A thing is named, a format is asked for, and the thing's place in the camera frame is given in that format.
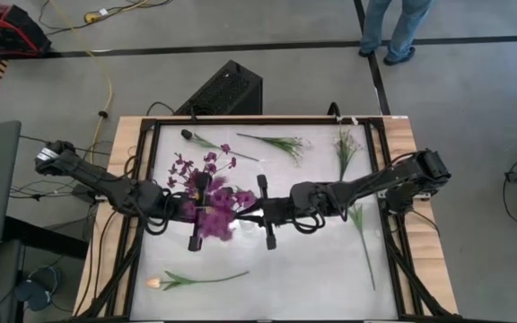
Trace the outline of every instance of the person's leg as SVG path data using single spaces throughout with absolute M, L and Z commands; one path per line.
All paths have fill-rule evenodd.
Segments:
M 370 56 L 382 42 L 382 20 L 391 0 L 370 0 L 366 7 L 364 34 L 360 40 L 361 56 Z
M 402 1 L 402 14 L 392 34 L 392 40 L 388 46 L 388 55 L 384 59 L 385 63 L 406 62 L 414 55 L 414 48 L 410 45 L 412 45 L 418 25 L 428 14 L 432 1 Z

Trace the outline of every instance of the black speaker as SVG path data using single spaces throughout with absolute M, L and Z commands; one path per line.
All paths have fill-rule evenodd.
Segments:
M 175 115 L 261 115 L 262 77 L 230 60 Z

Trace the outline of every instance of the black stand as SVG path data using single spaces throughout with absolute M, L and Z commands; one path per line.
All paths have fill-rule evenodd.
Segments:
M 24 245 L 73 258 L 85 259 L 89 244 L 33 224 L 5 217 L 3 241 L 17 239 Z

